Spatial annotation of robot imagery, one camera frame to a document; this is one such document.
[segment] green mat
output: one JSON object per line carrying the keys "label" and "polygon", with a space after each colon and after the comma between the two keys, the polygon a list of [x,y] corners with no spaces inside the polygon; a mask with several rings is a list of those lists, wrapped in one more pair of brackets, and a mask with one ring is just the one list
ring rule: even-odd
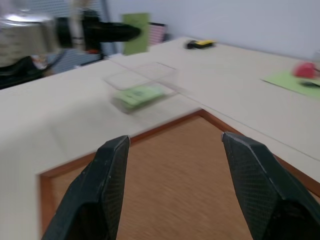
{"label": "green mat", "polygon": [[264,78],[263,81],[299,94],[320,99],[320,87],[308,87],[299,83],[301,81],[309,81],[320,85],[320,80],[303,79],[293,76],[291,72],[280,72]]}
{"label": "green mat", "polygon": [[122,22],[141,30],[141,34],[137,38],[124,43],[123,54],[132,55],[147,52],[149,46],[150,15],[148,13],[123,14]]}

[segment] wooden floor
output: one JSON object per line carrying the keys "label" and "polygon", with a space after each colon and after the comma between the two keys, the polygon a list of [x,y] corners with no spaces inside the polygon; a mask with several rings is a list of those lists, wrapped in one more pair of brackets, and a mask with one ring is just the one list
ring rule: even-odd
{"label": "wooden floor", "polygon": [[[252,239],[221,133],[194,117],[130,148],[117,239]],[[53,180],[57,205],[82,169]]]}

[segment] green object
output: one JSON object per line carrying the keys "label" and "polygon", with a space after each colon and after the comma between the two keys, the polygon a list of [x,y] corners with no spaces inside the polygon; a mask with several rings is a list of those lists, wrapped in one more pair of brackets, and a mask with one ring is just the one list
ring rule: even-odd
{"label": "green object", "polygon": [[131,13],[123,14],[122,22],[129,24],[141,30],[141,34],[131,40],[124,43],[124,55],[132,55],[138,53],[145,53],[148,51],[149,45],[149,22],[150,17],[148,13]]}
{"label": "green object", "polygon": [[303,81],[308,81],[320,85],[320,80],[295,77],[287,71],[268,76],[263,80],[290,91],[320,99],[319,87],[308,87],[300,84]]}
{"label": "green object", "polygon": [[165,96],[164,91],[157,86],[136,86],[118,92],[116,98],[126,109],[132,110],[145,106],[160,97]]}

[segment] clear plastic container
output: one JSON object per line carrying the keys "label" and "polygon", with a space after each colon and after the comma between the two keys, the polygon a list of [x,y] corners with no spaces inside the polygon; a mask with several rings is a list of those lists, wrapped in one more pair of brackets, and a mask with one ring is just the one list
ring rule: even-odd
{"label": "clear plastic container", "polygon": [[109,76],[110,101],[119,110],[130,114],[179,93],[178,71],[159,62],[151,62]]}

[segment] white table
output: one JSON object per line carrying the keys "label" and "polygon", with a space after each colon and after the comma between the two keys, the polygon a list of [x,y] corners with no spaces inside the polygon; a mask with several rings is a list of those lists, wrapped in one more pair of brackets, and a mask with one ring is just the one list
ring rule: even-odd
{"label": "white table", "polygon": [[[186,40],[0,91],[0,239],[40,238],[37,174],[199,107],[320,182],[320,102],[260,80],[297,60],[224,45],[185,50]],[[119,112],[108,102],[102,78],[124,69],[116,63],[149,62],[178,69],[187,95],[132,115]]]}

